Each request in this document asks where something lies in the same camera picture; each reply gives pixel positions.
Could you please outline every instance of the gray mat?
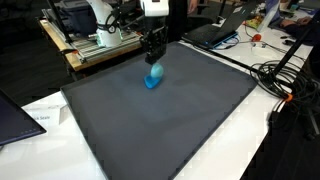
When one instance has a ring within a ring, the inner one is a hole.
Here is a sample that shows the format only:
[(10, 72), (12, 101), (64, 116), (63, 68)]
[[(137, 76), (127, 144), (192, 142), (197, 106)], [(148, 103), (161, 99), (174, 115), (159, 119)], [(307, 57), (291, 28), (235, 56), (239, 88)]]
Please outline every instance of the gray mat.
[(62, 88), (109, 179), (172, 179), (256, 86), (251, 77), (178, 43), (149, 90), (145, 56)]

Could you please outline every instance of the laptop screen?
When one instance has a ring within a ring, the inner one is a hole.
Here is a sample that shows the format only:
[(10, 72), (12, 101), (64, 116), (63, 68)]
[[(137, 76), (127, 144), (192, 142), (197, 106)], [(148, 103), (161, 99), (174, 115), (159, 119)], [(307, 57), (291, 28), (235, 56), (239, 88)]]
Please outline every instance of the laptop screen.
[[(268, 14), (270, 12), (270, 10), (272, 9), (272, 7), (276, 6), (279, 3), (279, 0), (266, 0), (266, 14)], [(276, 14), (273, 16), (271, 22), (277, 20), (280, 18), (280, 10), (278, 8)]]
[(45, 132), (46, 130), (0, 90), (0, 146)]

